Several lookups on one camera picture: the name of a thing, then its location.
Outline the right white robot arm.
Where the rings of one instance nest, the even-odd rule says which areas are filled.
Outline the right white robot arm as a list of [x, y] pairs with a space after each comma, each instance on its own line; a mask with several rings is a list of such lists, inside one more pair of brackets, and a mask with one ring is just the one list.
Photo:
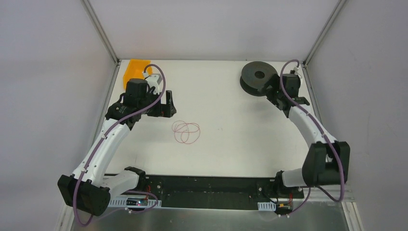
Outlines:
[[300, 78], [274, 74], [268, 81], [267, 99], [300, 131], [308, 145], [308, 153], [301, 168], [279, 173], [281, 180], [274, 182], [273, 191], [279, 197], [291, 193], [293, 187], [342, 185], [347, 182], [350, 146], [338, 141], [312, 115], [310, 103], [298, 95]]

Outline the black cable spool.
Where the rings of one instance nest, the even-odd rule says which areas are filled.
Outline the black cable spool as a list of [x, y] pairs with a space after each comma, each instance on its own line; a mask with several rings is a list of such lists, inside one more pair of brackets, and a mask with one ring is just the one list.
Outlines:
[[240, 85], [248, 94], [261, 97], [279, 83], [277, 70], [270, 64], [254, 61], [247, 63], [241, 71]]

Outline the orange plastic bin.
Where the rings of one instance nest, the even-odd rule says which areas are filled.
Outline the orange plastic bin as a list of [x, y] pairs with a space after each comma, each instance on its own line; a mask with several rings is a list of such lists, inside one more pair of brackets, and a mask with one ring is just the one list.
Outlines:
[[150, 76], [153, 71], [152, 68], [149, 66], [147, 68], [147, 74], [144, 73], [144, 69], [147, 65], [151, 63], [151, 60], [141, 60], [141, 59], [130, 59], [128, 66], [125, 70], [124, 76], [123, 76], [123, 88], [126, 90], [127, 83], [132, 79], [132, 78], [137, 78], [137, 79], [145, 79], [147, 76]]

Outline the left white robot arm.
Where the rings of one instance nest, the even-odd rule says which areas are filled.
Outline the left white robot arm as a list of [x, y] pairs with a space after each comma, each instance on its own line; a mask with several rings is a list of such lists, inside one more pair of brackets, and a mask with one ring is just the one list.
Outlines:
[[111, 199], [131, 190], [146, 191], [145, 172], [127, 167], [109, 180], [103, 177], [120, 143], [142, 115], [171, 118], [177, 112], [170, 90], [160, 91], [158, 83], [133, 78], [125, 92], [107, 110], [101, 132], [90, 151], [69, 176], [61, 175], [57, 185], [68, 206], [100, 216]]

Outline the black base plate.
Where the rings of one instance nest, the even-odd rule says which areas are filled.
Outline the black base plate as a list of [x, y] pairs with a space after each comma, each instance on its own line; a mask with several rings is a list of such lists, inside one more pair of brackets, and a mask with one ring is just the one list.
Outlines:
[[303, 190], [274, 178], [147, 175], [125, 195], [136, 191], [151, 193], [147, 199], [157, 197], [164, 208], [257, 210], [259, 203], [304, 198]]

